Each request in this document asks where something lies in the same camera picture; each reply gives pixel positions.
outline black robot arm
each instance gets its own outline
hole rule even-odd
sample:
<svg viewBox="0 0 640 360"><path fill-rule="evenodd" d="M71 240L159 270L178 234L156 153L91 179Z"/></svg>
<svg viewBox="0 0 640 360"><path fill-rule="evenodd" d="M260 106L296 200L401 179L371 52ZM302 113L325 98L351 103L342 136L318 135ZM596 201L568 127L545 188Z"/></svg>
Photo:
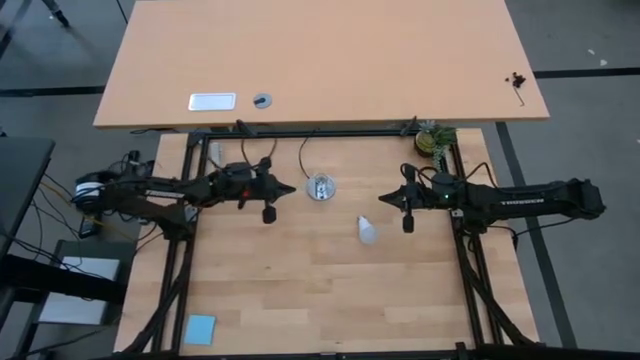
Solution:
<svg viewBox="0 0 640 360"><path fill-rule="evenodd" d="M187 208L181 204L159 205L147 197L180 199L195 208L212 207L224 201L238 201L238 209L250 200L264 201L263 221L276 221L273 203L296 189L280 183L269 174L271 160L263 158L258 165L232 163L209 175L181 181L140 176L127 166L122 173L100 171L76 180L73 202L85 214L115 211L154 221L169 240L187 240L194 234Z"/></svg>
<svg viewBox="0 0 640 360"><path fill-rule="evenodd" d="M486 232L497 220L552 214L590 220L605 210L600 191L589 180L494 188L437 173L430 179L432 188L428 188L421 180L421 172L412 165L403 164L401 172L406 185L379 199L405 212L405 232L413 232L412 211L415 209L459 210L465 229L474 233Z"/></svg>

